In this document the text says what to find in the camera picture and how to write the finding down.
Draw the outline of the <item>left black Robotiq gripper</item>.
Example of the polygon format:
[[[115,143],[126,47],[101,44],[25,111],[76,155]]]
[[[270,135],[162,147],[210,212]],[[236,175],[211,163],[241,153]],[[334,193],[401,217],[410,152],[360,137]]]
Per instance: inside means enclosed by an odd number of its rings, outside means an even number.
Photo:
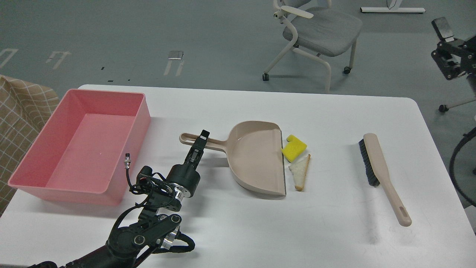
[[[180,185],[185,188],[188,197],[193,197],[200,182],[200,175],[197,172],[197,166],[204,153],[205,145],[209,139],[210,133],[202,130],[199,137],[190,148],[183,164],[172,166],[166,180],[169,183]]]

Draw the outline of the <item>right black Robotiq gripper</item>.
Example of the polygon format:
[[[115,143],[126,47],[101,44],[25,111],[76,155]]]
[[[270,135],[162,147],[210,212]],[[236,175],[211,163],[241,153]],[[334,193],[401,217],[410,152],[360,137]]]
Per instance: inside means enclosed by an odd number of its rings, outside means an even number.
[[[432,20],[431,25],[440,42],[431,56],[443,74],[451,81],[464,75],[475,76],[476,70],[476,37],[468,40],[455,38],[446,17]]]

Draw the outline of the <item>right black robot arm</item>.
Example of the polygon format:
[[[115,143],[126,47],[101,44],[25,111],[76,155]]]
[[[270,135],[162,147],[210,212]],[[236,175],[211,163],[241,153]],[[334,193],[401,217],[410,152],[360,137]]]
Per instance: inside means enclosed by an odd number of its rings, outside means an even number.
[[[437,47],[431,52],[431,57],[447,81],[465,77],[473,92],[473,96],[454,102],[450,105],[439,105],[439,112],[448,112],[451,108],[465,105],[475,101],[475,64],[476,64],[476,41],[475,36],[468,39],[460,39],[454,36],[454,32],[445,17],[437,17],[431,22],[434,31],[439,38]],[[463,138],[455,147],[449,162],[449,175],[457,193],[469,203],[475,206],[475,199],[466,193],[459,184],[458,175],[462,175],[462,169],[457,170],[457,155],[463,147],[475,140],[475,129],[463,134]]]

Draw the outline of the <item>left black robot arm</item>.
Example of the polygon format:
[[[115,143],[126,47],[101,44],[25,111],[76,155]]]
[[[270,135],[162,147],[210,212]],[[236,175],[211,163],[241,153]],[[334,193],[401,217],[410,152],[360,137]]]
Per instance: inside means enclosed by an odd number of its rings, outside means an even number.
[[[202,130],[190,148],[184,163],[172,166],[164,177],[143,166],[132,184],[131,158],[125,155],[129,190],[146,198],[124,211],[114,223],[104,246],[71,261],[66,268],[136,268],[151,254],[187,253],[195,242],[180,231],[182,217],[177,214],[184,198],[195,194],[200,175],[197,166],[203,156],[209,132]]]

